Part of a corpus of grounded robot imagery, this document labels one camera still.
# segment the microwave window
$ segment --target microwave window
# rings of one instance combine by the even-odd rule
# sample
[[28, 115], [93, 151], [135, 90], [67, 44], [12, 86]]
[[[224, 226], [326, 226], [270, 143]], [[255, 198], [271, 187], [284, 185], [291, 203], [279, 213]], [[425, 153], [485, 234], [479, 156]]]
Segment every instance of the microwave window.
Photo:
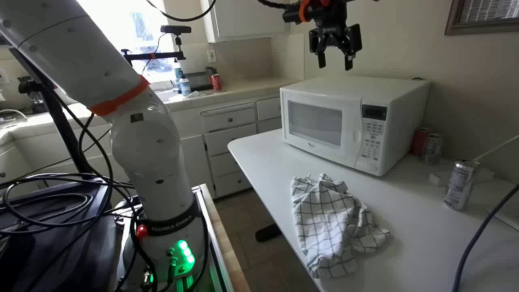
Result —
[[343, 111], [289, 101], [289, 133], [341, 146]]

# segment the floor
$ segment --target floor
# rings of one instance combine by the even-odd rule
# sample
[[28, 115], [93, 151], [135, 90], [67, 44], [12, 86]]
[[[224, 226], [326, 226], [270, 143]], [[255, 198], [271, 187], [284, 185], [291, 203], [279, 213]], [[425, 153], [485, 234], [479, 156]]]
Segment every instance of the floor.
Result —
[[255, 240], [255, 232], [273, 224], [273, 218], [253, 190], [216, 201], [216, 208], [253, 292], [318, 291], [283, 236]]

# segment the microwave door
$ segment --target microwave door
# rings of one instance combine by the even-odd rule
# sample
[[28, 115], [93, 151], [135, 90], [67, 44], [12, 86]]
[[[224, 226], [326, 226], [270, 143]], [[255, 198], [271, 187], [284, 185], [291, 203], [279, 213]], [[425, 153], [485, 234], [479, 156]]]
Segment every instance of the microwave door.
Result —
[[362, 141], [360, 103], [286, 99], [286, 141], [317, 156], [354, 166]]

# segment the microwave control panel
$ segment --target microwave control panel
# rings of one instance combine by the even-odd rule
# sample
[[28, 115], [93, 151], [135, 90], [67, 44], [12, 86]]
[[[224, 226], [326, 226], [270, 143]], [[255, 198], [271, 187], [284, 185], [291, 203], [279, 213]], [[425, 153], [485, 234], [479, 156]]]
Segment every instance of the microwave control panel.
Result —
[[378, 163], [386, 130], [388, 107], [362, 106], [364, 141], [360, 156]]

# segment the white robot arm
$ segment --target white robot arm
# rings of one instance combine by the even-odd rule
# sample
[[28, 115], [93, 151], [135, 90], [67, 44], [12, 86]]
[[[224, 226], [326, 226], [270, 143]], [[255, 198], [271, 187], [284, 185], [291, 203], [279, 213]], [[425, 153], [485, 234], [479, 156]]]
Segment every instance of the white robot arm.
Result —
[[[166, 106], [75, 0], [0, 0], [0, 31], [68, 96], [112, 124], [114, 158], [148, 216], [150, 236], [141, 247], [154, 263], [156, 281], [167, 283], [171, 247], [185, 240], [200, 257], [205, 231], [192, 213], [197, 203]], [[184, 229], [176, 231], [179, 221], [172, 219], [179, 216]], [[129, 289], [140, 289], [143, 270], [138, 261]]]

